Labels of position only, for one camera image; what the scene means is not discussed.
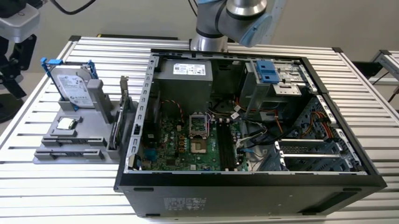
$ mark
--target barcode sticker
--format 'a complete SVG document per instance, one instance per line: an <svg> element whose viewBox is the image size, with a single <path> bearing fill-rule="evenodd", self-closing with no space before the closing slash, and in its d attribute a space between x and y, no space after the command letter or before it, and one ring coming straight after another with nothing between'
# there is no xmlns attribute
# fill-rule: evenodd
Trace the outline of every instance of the barcode sticker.
<svg viewBox="0 0 399 224"><path fill-rule="evenodd" d="M195 75L205 76L206 65L205 64L175 64L174 75Z"/></svg>
<svg viewBox="0 0 399 224"><path fill-rule="evenodd" d="M235 112L235 113L231 115L231 118L233 118L233 119L237 119L238 117L240 117L240 113Z"/></svg>
<svg viewBox="0 0 399 224"><path fill-rule="evenodd" d="M240 110L242 109L242 107L240 105L235 106L235 111L240 112Z"/></svg>

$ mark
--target metal rail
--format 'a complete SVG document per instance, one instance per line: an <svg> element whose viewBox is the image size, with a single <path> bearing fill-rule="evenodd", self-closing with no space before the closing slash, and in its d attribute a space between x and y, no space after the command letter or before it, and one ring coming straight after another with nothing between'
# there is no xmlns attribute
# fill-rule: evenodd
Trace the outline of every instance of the metal rail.
<svg viewBox="0 0 399 224"><path fill-rule="evenodd" d="M189 49L187 41L83 37L70 42L59 58L97 62L105 92L119 99L119 77L129 76L138 100L151 48ZM326 218L191 217L142 219L126 197L114 192L118 165L35 165L42 135L59 111L59 95L45 77L0 137L0 223L399 223L399 115L364 78L344 53L332 48L230 45L233 53L305 56L321 76L389 187Z"/></svg>

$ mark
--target motherboard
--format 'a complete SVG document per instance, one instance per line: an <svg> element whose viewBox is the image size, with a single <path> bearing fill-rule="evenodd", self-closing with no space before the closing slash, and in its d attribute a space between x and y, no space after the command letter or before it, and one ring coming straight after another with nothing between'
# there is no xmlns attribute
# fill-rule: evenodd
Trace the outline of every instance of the motherboard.
<svg viewBox="0 0 399 224"><path fill-rule="evenodd" d="M207 117L191 118L185 123L179 119L162 119L161 135L157 148L145 150L143 170L171 171L222 171L227 158L222 156L219 121ZM234 145L242 137L240 123L226 123L230 131L231 153L234 155L235 169L248 171L246 157L237 154Z"/></svg>

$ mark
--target power supply label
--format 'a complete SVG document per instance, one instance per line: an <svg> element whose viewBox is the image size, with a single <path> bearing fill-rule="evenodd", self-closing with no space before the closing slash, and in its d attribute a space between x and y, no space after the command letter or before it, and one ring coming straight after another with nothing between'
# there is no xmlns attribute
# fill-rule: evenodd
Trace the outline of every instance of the power supply label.
<svg viewBox="0 0 399 224"><path fill-rule="evenodd" d="M61 86L66 93L66 98L79 107L94 106L86 82L79 76L58 75Z"/></svg>
<svg viewBox="0 0 399 224"><path fill-rule="evenodd" d="M207 75L206 65L205 64L175 64L174 75L205 76Z"/></svg>
<svg viewBox="0 0 399 224"><path fill-rule="evenodd" d="M207 198L206 197L165 197L165 208L170 211L205 210Z"/></svg>

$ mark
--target metal cylinder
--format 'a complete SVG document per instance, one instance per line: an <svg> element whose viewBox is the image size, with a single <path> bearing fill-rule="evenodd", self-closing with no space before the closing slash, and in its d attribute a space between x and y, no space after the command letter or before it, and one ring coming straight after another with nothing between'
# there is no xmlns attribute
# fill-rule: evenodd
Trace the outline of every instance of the metal cylinder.
<svg viewBox="0 0 399 224"><path fill-rule="evenodd" d="M191 40L190 49L198 51L226 52L229 47L227 39L227 36L209 38L197 34L195 38Z"/></svg>
<svg viewBox="0 0 399 224"><path fill-rule="evenodd" d="M240 16L253 16L265 11L268 0L227 0L227 10Z"/></svg>

